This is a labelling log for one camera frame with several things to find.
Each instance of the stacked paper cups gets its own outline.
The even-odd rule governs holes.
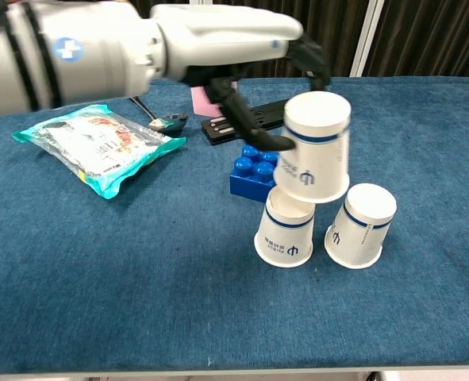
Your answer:
[[[351,105],[338,94],[311,91],[285,105],[283,136],[296,148],[280,152],[276,186],[254,243],[260,257],[279,267],[305,263],[313,251],[316,204],[342,197],[349,186],[348,142]],[[364,268],[380,257],[396,201],[374,184],[352,187],[325,235],[327,253],[349,268]]]

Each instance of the robotic arm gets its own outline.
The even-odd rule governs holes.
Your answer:
[[[164,77],[204,86],[249,144],[292,149],[257,127],[230,86],[255,62],[281,57],[306,72],[312,90],[329,84],[321,47],[292,17],[267,10],[158,5],[144,20],[119,2],[0,0],[0,114],[135,96]]]

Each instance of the blue stripe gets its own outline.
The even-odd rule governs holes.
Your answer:
[[[288,228],[288,229],[301,228],[302,226],[305,226],[305,225],[308,224],[310,221],[312,221],[313,218],[315,217],[315,214],[313,214],[313,216],[312,216],[308,221],[305,221],[305,222],[303,222],[303,223],[301,223],[301,224],[296,224],[296,225],[284,224],[283,222],[280,222],[280,221],[278,221],[276,218],[274,218],[273,216],[271,216],[271,215],[269,214],[269,211],[267,210],[267,207],[266,207],[265,209],[266,209],[267,216],[269,217],[270,220],[272,220],[276,225],[282,226],[283,228]]]
[[[348,127],[346,127],[341,133],[337,133],[335,135],[330,135],[328,137],[308,137],[307,135],[302,135],[300,133],[295,132],[294,130],[290,129],[288,126],[285,126],[285,127],[291,135],[294,135],[298,139],[308,141],[310,143],[328,143],[329,141],[333,141],[333,140],[338,139],[341,136],[342,133],[344,133],[345,131],[348,130]]]
[[[345,214],[347,214],[347,217],[349,217],[349,219],[354,222],[355,224],[359,225],[359,226],[362,226],[364,228],[366,228],[368,226],[368,224],[366,222],[362,222],[360,220],[358,220],[356,217],[354,217],[352,214],[350,214],[347,210],[347,207],[345,206],[345,202],[344,202],[344,211],[345,211]],[[381,229],[383,228],[384,226],[387,226],[391,223],[391,220],[389,220],[388,222],[385,222],[381,225],[373,225],[372,226],[372,229]]]

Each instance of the blue fabric surface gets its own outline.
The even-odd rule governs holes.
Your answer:
[[[307,85],[239,89],[257,106]],[[111,200],[10,136],[79,106],[0,117],[0,373],[469,364],[469,79],[334,79],[331,91],[352,104],[352,184],[398,201],[362,271],[323,249],[341,200],[317,208],[308,263],[264,263],[263,205],[229,194],[242,142],[210,146],[200,117]],[[185,86],[143,98],[192,115]],[[147,123],[128,100],[107,104]]]

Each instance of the blue lego block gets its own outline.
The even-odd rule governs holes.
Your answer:
[[[229,176],[231,194],[266,202],[267,194],[275,186],[273,171],[278,158],[276,152],[261,152],[245,145]]]

